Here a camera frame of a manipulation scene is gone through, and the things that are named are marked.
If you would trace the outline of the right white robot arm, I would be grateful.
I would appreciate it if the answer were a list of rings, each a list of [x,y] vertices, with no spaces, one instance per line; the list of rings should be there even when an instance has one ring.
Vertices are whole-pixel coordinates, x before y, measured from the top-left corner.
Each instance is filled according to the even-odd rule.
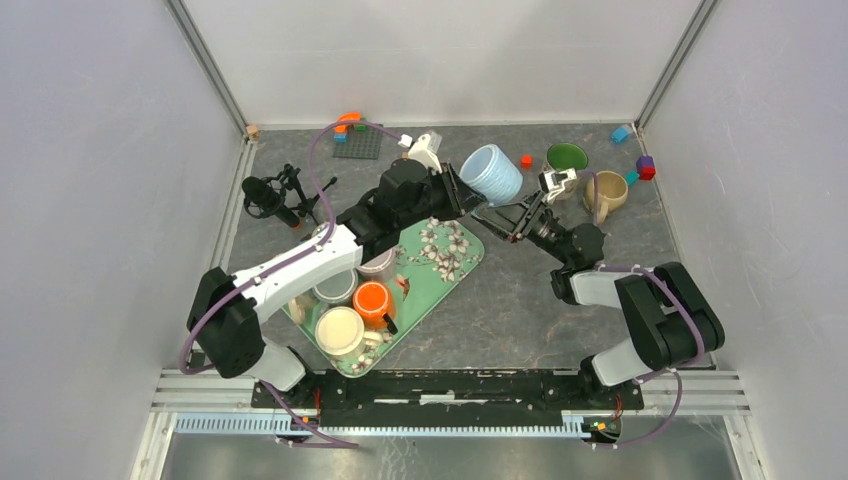
[[[623,314],[627,339],[581,363],[577,392],[585,405],[602,408],[618,386],[696,363],[724,345],[723,325],[683,264],[610,266],[604,232],[592,222],[561,225],[541,193],[479,208],[473,216],[503,240],[528,240],[560,261],[550,273],[559,300]]]

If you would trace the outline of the floral cream mug green inside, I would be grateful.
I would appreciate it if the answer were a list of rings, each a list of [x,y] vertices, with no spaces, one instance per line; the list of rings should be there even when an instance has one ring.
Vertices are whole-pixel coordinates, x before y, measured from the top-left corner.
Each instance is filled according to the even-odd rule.
[[[581,147],[575,144],[561,142],[548,148],[546,162],[547,166],[543,171],[548,169],[564,170],[574,168],[578,172],[587,167],[588,155]]]

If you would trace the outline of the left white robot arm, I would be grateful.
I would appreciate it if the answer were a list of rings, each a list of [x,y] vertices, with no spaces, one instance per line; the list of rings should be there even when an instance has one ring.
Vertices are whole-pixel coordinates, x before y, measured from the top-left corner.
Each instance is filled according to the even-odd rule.
[[[288,406],[306,405],[314,394],[306,365],[290,348],[265,339],[262,323],[309,288],[395,247],[406,228],[429,218],[456,220],[486,201],[447,163],[433,169],[415,160],[394,161],[378,185],[319,236],[235,274],[219,267],[204,273],[187,319],[181,372],[202,371],[188,362],[192,346],[199,345],[205,367],[221,377],[247,375],[276,388]]]

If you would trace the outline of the tan ceramic mug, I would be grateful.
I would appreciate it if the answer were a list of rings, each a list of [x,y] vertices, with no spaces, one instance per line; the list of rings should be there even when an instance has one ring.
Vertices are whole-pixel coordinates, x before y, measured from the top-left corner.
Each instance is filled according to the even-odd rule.
[[[583,194],[584,207],[597,220],[603,223],[615,210],[627,200],[629,187],[625,178],[612,171],[600,171],[597,180],[589,178]]]

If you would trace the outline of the light blue ribbed mug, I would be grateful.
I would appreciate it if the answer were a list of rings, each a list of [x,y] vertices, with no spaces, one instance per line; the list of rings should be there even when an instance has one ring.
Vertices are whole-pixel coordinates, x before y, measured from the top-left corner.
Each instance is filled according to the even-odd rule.
[[[495,206],[510,203],[523,184],[518,167],[495,144],[471,153],[461,166],[460,178]]]

